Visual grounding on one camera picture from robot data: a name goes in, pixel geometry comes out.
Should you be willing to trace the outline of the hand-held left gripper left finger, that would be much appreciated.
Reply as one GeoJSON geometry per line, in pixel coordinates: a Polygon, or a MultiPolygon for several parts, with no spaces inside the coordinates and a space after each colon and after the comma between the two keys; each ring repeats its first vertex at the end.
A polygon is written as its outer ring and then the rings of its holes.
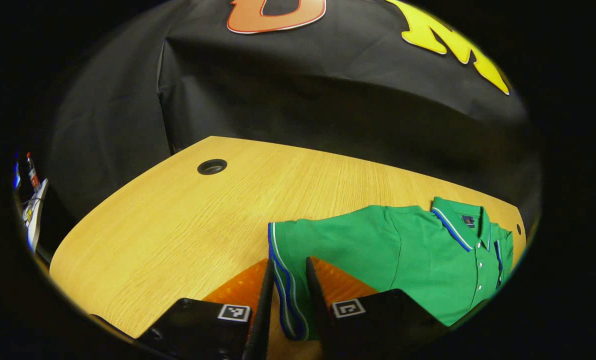
{"type": "Polygon", "coordinates": [[[264,360],[273,260],[244,269],[202,300],[180,298],[138,337],[166,360],[264,360]]]}

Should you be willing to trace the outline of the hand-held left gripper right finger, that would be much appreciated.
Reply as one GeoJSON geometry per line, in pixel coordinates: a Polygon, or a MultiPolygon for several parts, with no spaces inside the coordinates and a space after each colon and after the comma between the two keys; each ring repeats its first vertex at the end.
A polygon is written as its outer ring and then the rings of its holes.
{"type": "Polygon", "coordinates": [[[448,333],[401,289],[376,291],[314,256],[305,274],[325,360],[407,360],[448,333]]]}

